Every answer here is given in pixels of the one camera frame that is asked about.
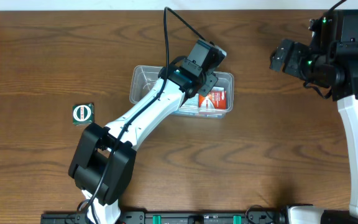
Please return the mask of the blue fever patch box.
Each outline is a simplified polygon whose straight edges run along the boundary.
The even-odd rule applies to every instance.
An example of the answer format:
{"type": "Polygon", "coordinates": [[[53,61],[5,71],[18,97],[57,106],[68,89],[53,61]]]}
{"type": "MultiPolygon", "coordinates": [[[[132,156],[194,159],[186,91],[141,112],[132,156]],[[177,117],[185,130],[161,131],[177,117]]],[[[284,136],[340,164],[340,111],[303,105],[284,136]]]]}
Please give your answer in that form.
{"type": "Polygon", "coordinates": [[[223,118],[226,114],[225,110],[203,110],[198,107],[198,97],[196,94],[193,98],[186,100],[186,102],[179,107],[172,114],[179,116],[200,117],[200,118],[223,118]]]}

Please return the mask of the red white medicine box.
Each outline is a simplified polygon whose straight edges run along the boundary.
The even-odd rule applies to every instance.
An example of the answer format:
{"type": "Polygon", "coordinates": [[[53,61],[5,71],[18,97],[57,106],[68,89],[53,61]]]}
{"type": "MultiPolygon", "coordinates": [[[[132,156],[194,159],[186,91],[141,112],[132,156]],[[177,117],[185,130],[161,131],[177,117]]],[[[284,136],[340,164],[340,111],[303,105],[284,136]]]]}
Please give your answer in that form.
{"type": "Polygon", "coordinates": [[[198,97],[198,107],[203,110],[225,110],[226,91],[211,91],[206,96],[198,97]]]}

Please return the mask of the green Zam-Buk ointment box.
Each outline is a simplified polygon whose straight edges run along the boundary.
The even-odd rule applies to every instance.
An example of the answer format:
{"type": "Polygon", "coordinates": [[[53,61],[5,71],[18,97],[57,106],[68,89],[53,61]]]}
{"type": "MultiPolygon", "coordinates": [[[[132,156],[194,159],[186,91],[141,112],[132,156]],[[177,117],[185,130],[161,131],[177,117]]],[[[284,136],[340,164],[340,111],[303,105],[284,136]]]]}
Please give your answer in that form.
{"type": "Polygon", "coordinates": [[[94,122],[94,104],[78,104],[72,107],[72,120],[75,126],[94,122]]]}

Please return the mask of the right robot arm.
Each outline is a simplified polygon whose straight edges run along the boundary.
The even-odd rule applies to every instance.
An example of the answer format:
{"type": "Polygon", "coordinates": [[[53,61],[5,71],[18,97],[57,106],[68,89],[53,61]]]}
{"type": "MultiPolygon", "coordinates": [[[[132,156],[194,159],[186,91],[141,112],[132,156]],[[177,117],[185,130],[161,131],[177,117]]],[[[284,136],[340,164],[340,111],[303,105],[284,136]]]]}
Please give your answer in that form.
{"type": "Polygon", "coordinates": [[[328,45],[304,45],[285,39],[270,56],[270,69],[303,81],[305,88],[327,88],[324,99],[337,104],[347,141],[351,172],[348,210],[313,205],[287,207],[287,223],[358,223],[358,42],[332,40],[328,45]]]}

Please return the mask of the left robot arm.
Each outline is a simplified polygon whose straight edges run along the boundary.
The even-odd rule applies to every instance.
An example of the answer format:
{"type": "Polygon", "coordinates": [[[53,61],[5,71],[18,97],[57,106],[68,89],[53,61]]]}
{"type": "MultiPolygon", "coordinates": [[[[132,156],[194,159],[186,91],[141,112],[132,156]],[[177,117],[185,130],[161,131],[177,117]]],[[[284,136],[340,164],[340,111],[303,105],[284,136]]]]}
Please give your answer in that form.
{"type": "Polygon", "coordinates": [[[115,223],[119,197],[132,178],[138,148],[170,114],[195,95],[207,95],[218,61],[177,57],[160,70],[152,89],[128,112],[105,126],[85,127],[68,175],[86,197],[79,211],[91,223],[115,223]]]}

